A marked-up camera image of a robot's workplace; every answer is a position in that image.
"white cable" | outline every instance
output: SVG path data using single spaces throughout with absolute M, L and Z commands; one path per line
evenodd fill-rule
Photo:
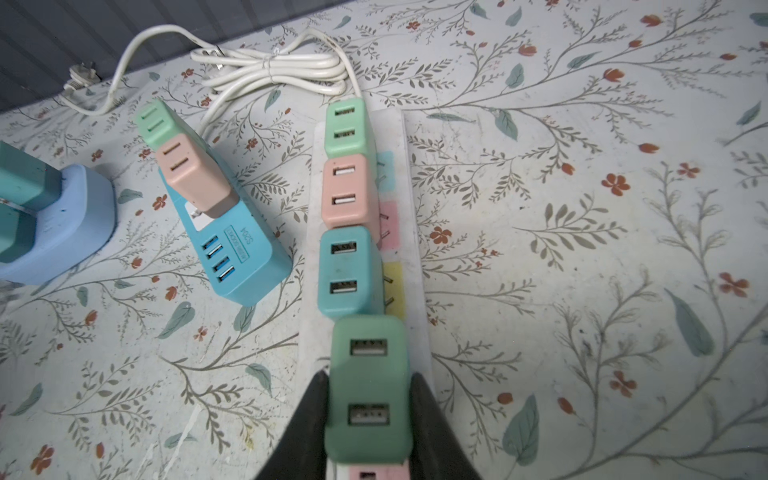
M 100 108 L 88 110 L 76 105 L 68 98 L 71 94 L 71 88 L 65 89 L 62 101 L 84 115 L 98 116 L 109 113 L 116 105 L 115 95 L 118 85 L 128 68 L 131 57 L 134 56 L 144 41 L 163 33 L 178 33 L 198 44 L 201 48 L 190 52 L 192 60 L 204 64 L 223 65 L 220 70 L 214 71 L 214 76 L 205 78 L 201 82 L 203 86 L 212 88 L 218 95 L 208 106 L 200 125 L 197 126 L 196 131 L 200 135 L 203 134 L 211 121 L 223 113 L 228 101 L 269 84 L 289 84 L 324 95 L 340 95 L 346 90 L 345 80 L 349 78 L 355 95 L 362 97 L 352 63 L 344 50 L 331 37 L 314 28 L 303 31 L 282 50 L 265 53 L 249 48 L 236 50 L 219 48 L 199 39 L 178 25 L 158 25 L 140 32 L 125 48 L 118 62 L 118 67 L 115 69 L 106 101 Z M 334 53 L 291 54 L 309 37 L 317 38 L 328 45 Z

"usb port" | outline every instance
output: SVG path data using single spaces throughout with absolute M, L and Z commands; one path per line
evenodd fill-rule
M 219 281 L 223 282 L 225 278 L 227 278 L 229 275 L 232 275 L 232 272 L 235 271 L 235 267 L 231 266 L 228 269 L 226 269 L 221 275 L 219 275 Z
M 206 242 L 206 243 L 203 245 L 203 250 L 208 250 L 208 247 L 210 247 L 211 245 L 213 245 L 213 244 L 214 244 L 214 242 L 215 242 L 216 240 L 219 240 L 219 236 L 218 236 L 218 235 L 214 235 L 214 238 L 212 238 L 212 239 L 208 240 L 208 241 L 207 241 L 207 242 Z
M 357 242 L 334 243 L 331 245 L 331 255 L 337 253 L 354 253 L 357 251 Z
M 355 166 L 351 167 L 336 167 L 333 169 L 334 175 L 346 175 L 346 174 L 354 174 L 355 173 Z
M 355 113 L 355 108 L 354 107 L 342 108 L 341 110 L 336 110 L 335 113 L 337 117 L 339 115 L 353 114 Z
M 217 263 L 216 265 L 214 265 L 214 272 L 218 272 L 219 270 L 221 270 L 221 268 L 222 268 L 224 265 L 227 265 L 227 262 L 229 262 L 229 261 L 230 261 L 230 258 L 229 258 L 229 257 L 224 257 L 224 260 L 221 260 L 219 263 Z
M 339 195 L 338 197 L 334 197 L 331 200 L 331 202 L 334 205 L 351 204 L 354 201 L 355 201 L 355 194 Z
M 333 137 L 334 138 L 344 138 L 344 137 L 351 137 L 354 134 L 355 134 L 355 129 L 354 128 L 348 128 L 346 130 L 341 130 L 341 131 L 333 132 Z
M 389 425 L 389 405 L 385 403 L 357 403 L 349 406 L 347 421 L 351 426 Z
M 357 280 L 347 280 L 346 282 L 331 282 L 331 294 L 334 293 L 354 293 L 357 291 Z
M 386 339 L 350 340 L 349 354 L 352 356 L 386 356 Z
M 206 253 L 206 257 L 211 258 L 213 255 L 216 255 L 217 253 L 219 253 L 219 250 L 222 250 L 223 248 L 224 248 L 224 245 L 219 243 L 219 245 L 216 248 Z
M 158 121 L 156 124 L 154 124 L 154 125 L 152 125 L 151 127 L 149 127 L 149 128 L 147 129 L 147 131 L 152 131 L 152 130 L 154 130 L 155 128 L 157 128 L 157 127 L 160 127 L 160 126 L 163 124 L 163 122 L 164 122 L 164 120 L 160 120 L 160 121 Z
M 187 163 L 187 161 L 188 161 L 188 160 L 189 160 L 189 157 L 184 157 L 184 159 L 183 159 L 182 161 L 178 162 L 177 164 L 174 164 L 174 165 L 173 165 L 173 166 L 170 168 L 170 171 L 174 171 L 174 170 L 176 170 L 176 169 L 177 169 L 177 168 L 179 168 L 180 166 L 182 166 L 182 165 L 184 165 L 185 163 Z
M 176 150 L 179 147 L 179 145 L 181 145 L 181 143 L 177 142 L 173 147 L 169 148 L 168 150 L 163 150 L 163 155 L 168 155 L 170 152 Z
M 147 120 L 150 115 L 152 115 L 154 112 L 157 111 L 157 107 L 153 108 L 152 110 L 149 110 L 147 113 L 141 115 L 141 120 Z

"dark gray wall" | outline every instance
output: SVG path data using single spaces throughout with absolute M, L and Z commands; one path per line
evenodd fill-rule
M 0 111 L 57 94 L 81 62 L 111 77 L 128 42 L 152 25 L 181 25 L 217 43 L 344 1 L 0 0 Z M 152 38 L 130 70 L 192 48 L 179 35 Z

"yellow outlet label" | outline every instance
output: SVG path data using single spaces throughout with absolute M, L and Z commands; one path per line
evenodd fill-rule
M 384 313 L 406 320 L 406 290 L 402 285 L 400 262 L 384 263 L 384 302 L 389 302 Z

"floral pattern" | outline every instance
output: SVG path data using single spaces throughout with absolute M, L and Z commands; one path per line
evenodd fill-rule
M 483 478 L 766 476 L 762 7 L 368 0 L 228 44 L 318 28 L 371 109 L 404 110 L 435 394 Z M 208 68 L 134 72 L 100 118 L 58 98 L 0 115 L 4 141 L 118 198 L 96 255 L 0 285 L 0 480 L 252 478 L 293 412 L 306 167 L 334 99 L 273 85 L 207 132 L 293 257 L 240 308 L 133 122 L 161 98 L 197 125 Z

